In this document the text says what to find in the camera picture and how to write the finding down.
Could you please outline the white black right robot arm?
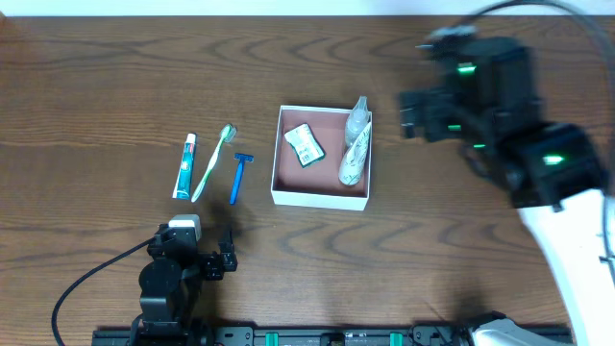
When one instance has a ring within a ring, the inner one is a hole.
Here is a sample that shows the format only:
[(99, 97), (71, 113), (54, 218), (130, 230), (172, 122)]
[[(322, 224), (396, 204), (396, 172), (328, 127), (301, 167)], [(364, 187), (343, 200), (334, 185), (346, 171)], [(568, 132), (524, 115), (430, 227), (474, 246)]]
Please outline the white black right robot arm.
[(584, 131), (544, 120), (533, 94), (483, 104), (467, 92), (408, 91), (400, 116), (409, 137), (461, 140), (468, 165), (506, 192), (539, 245), (576, 344), (613, 344), (613, 200)]

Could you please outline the white tube gold cap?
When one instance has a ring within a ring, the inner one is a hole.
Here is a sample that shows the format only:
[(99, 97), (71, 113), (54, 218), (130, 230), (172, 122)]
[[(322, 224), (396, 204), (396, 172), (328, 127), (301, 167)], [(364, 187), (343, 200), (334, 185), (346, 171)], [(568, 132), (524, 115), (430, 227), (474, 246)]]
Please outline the white tube gold cap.
[(363, 175), (369, 152), (372, 123), (368, 122), (346, 151), (339, 167), (338, 179), (343, 185), (357, 185)]

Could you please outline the blue disposable razor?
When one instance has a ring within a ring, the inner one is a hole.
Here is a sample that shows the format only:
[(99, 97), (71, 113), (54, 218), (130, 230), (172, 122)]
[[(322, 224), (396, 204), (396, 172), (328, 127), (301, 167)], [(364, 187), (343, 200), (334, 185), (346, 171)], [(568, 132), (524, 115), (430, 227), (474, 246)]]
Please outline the blue disposable razor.
[(235, 153), (234, 154), (234, 158), (236, 160), (238, 160), (238, 165), (237, 165), (237, 169), (235, 171), (235, 175), (234, 175), (234, 184), (232, 187), (232, 191), (231, 191), (231, 195), (230, 195), (230, 200), (229, 203), (231, 205), (234, 205), (237, 201), (237, 197), (238, 197), (238, 193), (240, 190), (240, 186), (241, 186), (241, 182), (242, 182), (242, 177), (243, 177), (243, 173), (244, 173), (244, 166), (247, 162), (253, 162), (254, 161), (254, 157), (251, 155), (247, 155), (247, 154), (242, 154), (242, 153)]

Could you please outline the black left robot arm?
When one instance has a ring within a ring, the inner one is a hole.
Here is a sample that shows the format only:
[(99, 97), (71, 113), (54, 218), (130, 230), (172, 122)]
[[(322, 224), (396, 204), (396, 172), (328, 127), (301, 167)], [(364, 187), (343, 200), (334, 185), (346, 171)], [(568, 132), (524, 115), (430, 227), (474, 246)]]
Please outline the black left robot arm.
[(220, 281), (237, 268), (233, 233), (227, 229), (218, 241), (219, 250), (204, 253), (198, 248), (194, 227), (161, 224), (147, 246), (153, 261), (139, 274), (139, 303), (144, 332), (152, 336), (189, 333), (188, 319), (201, 294), (204, 281)]

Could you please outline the blue liquid clear bottle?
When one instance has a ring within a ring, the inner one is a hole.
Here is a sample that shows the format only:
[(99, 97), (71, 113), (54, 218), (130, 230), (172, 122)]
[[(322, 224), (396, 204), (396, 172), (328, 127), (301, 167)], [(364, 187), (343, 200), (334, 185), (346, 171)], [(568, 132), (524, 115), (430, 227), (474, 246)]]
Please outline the blue liquid clear bottle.
[(367, 97), (360, 96), (350, 112), (345, 126), (345, 144), (350, 148), (369, 122)]

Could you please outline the teal toothpaste tube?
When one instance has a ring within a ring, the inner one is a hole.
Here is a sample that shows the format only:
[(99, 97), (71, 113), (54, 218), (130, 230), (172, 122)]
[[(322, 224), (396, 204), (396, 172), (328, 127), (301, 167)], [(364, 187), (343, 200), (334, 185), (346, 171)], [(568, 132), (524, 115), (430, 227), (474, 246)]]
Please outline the teal toothpaste tube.
[(191, 195), (191, 180), (196, 148), (197, 135), (189, 133), (186, 136), (182, 160), (176, 183), (173, 189), (172, 198), (179, 200), (189, 200)]

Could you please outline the green white soap bar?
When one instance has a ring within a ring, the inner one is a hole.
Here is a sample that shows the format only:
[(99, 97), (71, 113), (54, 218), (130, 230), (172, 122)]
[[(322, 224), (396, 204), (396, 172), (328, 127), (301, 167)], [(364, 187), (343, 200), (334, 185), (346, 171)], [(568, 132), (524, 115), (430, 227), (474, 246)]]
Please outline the green white soap bar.
[(307, 123), (286, 132), (284, 139), (291, 146), (303, 168), (307, 168), (326, 157), (325, 151)]

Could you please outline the green white toothbrush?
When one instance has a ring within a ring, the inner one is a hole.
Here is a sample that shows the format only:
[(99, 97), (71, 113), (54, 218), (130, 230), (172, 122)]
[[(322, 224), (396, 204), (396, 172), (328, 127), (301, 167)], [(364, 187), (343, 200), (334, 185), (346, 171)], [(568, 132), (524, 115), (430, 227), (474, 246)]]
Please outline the green white toothbrush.
[(200, 198), (200, 196), (203, 194), (206, 188), (206, 184), (209, 180), (209, 176), (211, 172), (213, 171), (213, 169), (215, 168), (215, 165), (217, 164), (217, 161), (220, 157), (220, 152), (222, 150), (223, 144), (231, 142), (234, 139), (235, 135), (236, 135), (236, 127), (231, 123), (226, 124), (223, 127), (223, 129), (220, 131), (219, 140), (209, 159), (206, 171), (191, 197), (192, 203), (196, 203), (198, 199)]

